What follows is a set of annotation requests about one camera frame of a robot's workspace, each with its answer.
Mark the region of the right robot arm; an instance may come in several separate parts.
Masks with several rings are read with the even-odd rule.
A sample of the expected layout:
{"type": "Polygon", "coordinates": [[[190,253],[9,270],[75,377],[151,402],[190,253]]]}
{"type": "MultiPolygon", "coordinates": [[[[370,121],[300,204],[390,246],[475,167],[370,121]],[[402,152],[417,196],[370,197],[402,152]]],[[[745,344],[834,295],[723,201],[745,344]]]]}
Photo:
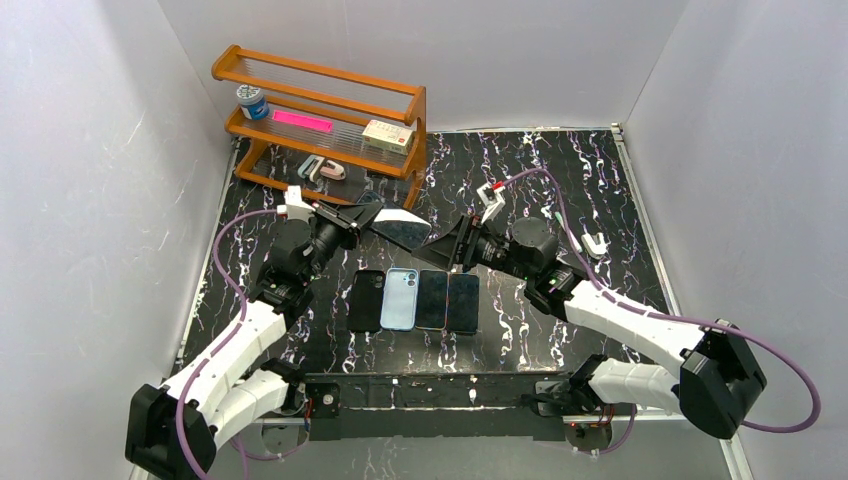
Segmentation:
{"type": "Polygon", "coordinates": [[[648,357],[646,364],[631,364],[592,356],[568,381],[566,396],[575,403],[660,408],[712,437],[733,437],[767,385],[740,331],[720,321],[701,326],[664,319],[595,286],[584,269],[559,260],[558,249],[558,238],[541,219],[519,219],[502,233],[464,215],[413,255],[445,270],[482,265],[522,279],[525,297],[540,312],[648,357]]]}

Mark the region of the light blue phone case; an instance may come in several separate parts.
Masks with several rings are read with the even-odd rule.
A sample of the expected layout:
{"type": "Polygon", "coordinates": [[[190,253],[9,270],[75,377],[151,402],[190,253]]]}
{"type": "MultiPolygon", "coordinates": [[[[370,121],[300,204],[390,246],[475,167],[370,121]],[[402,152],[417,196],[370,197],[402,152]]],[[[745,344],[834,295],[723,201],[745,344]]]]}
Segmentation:
{"type": "Polygon", "coordinates": [[[384,330],[411,331],[415,325],[418,271],[390,268],[385,276],[380,326],[384,330]]]}

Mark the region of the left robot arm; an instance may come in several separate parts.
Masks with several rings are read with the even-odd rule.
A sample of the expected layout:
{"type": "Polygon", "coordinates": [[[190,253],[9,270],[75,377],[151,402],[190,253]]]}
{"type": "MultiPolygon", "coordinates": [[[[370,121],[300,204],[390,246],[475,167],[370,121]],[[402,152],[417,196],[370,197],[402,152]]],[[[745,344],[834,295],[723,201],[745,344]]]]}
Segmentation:
{"type": "Polygon", "coordinates": [[[239,313],[193,361],[133,395],[125,457],[160,479],[205,479],[218,451],[280,408],[302,380],[282,360],[252,366],[313,299],[310,285],[338,249],[351,250],[378,217],[379,202],[334,207],[288,200],[255,284],[234,288],[239,313]]]}

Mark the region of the phone with black screen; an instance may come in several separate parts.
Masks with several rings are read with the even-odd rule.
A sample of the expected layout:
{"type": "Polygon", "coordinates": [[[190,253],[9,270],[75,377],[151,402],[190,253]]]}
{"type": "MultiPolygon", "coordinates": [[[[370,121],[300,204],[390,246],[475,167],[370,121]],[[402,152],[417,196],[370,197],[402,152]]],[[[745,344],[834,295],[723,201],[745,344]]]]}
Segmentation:
{"type": "Polygon", "coordinates": [[[442,330],[447,320],[448,273],[421,270],[415,311],[415,327],[442,330]]]}

